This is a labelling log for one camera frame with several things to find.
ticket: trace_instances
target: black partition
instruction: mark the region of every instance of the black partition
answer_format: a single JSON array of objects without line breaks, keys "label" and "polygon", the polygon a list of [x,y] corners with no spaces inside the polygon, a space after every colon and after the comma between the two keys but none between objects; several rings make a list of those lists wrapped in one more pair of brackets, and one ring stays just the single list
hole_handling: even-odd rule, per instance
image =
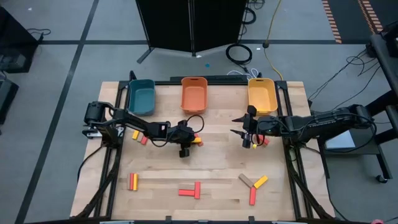
[{"label": "black partition", "polygon": [[247,0],[136,0],[149,47],[184,52],[238,41]]},{"label": "black partition", "polygon": [[38,45],[39,42],[5,8],[0,7],[0,57],[23,58],[22,67],[10,67],[5,71],[28,72]]}]

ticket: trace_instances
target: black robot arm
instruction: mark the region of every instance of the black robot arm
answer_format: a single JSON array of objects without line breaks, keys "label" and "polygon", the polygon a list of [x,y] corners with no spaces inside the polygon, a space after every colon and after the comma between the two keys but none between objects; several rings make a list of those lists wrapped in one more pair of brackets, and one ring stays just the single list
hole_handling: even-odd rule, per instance
[{"label": "black robot arm", "polygon": [[[112,119],[105,118],[108,109]],[[98,130],[102,134],[103,142],[109,146],[116,147],[121,144],[117,125],[126,125],[138,130],[152,141],[163,141],[181,144],[180,157],[189,156],[188,147],[195,140],[195,133],[188,127],[188,121],[182,120],[177,126],[170,127],[170,122],[147,122],[130,113],[127,110],[115,108],[110,103],[94,101],[89,103],[86,110],[84,122],[91,127],[83,130],[83,134]]]},{"label": "black robot arm", "polygon": [[333,138],[351,128],[366,129],[373,124],[367,109],[361,105],[352,105],[334,111],[317,113],[312,116],[261,116],[254,119],[256,109],[248,106],[248,113],[233,120],[242,122],[245,133],[232,130],[243,138],[243,147],[250,148],[254,134],[264,136],[282,136],[290,138],[292,145],[306,143],[311,138],[327,136]]}]

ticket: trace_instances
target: red and yellow block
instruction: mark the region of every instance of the red and yellow block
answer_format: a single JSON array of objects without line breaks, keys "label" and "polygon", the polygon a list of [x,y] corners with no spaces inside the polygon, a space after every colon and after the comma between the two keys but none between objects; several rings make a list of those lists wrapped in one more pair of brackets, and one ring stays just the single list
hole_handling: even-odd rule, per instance
[{"label": "red and yellow block", "polygon": [[134,191],[138,190],[138,174],[131,173],[128,175],[127,179],[128,189]]}]

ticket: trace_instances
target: wooden table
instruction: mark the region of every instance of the wooden table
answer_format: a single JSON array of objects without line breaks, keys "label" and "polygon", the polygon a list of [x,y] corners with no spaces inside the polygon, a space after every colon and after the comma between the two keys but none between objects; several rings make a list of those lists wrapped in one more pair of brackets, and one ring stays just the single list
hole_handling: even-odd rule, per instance
[{"label": "wooden table", "polygon": [[[114,103],[117,87],[118,82],[104,82],[99,100]],[[310,110],[303,83],[288,82],[288,87],[294,115],[308,116]],[[145,120],[170,121],[174,126],[188,118],[180,109],[181,86],[156,86],[155,90],[155,113],[144,117]],[[205,128],[199,134],[204,146],[193,146],[190,157],[184,159],[178,156],[179,145],[167,144],[157,148],[148,142],[141,146],[131,139],[132,130],[127,129],[112,219],[164,220],[166,215],[171,215],[173,220],[248,220],[248,216],[254,216],[256,220],[294,220],[281,138],[269,138],[271,142],[267,147],[245,149],[241,146],[242,139],[230,131],[242,130],[242,123],[231,120],[242,117],[247,106],[247,86],[209,86],[208,109],[203,114]],[[200,119],[193,118],[189,126],[194,130],[200,129]],[[100,146],[100,141],[88,140],[86,156]],[[314,139],[307,145],[318,149]],[[90,158],[82,168],[71,215],[79,213],[98,189],[104,155],[105,149]],[[308,188],[324,209],[334,216],[320,155],[302,149],[302,157]],[[139,174],[136,192],[127,190],[130,172]],[[240,173],[252,181],[263,175],[269,178],[257,190],[255,206],[249,206],[249,188],[238,179]],[[179,188],[193,189],[194,181],[201,182],[199,200],[178,196]],[[297,192],[302,216],[305,217],[299,188]],[[102,215],[107,200],[106,192]]]}]

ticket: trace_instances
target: white cable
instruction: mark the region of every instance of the white cable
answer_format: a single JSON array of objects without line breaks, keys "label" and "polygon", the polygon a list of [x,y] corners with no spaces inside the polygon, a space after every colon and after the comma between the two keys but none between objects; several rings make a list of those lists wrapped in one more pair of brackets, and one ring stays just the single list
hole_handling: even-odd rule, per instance
[{"label": "white cable", "polygon": [[255,68],[252,68],[252,69],[250,69],[250,73],[243,74],[239,71],[232,70],[232,71],[229,71],[226,75],[245,75],[245,76],[247,76],[247,79],[250,80],[252,78],[257,78],[257,76],[259,75],[259,71]]}]

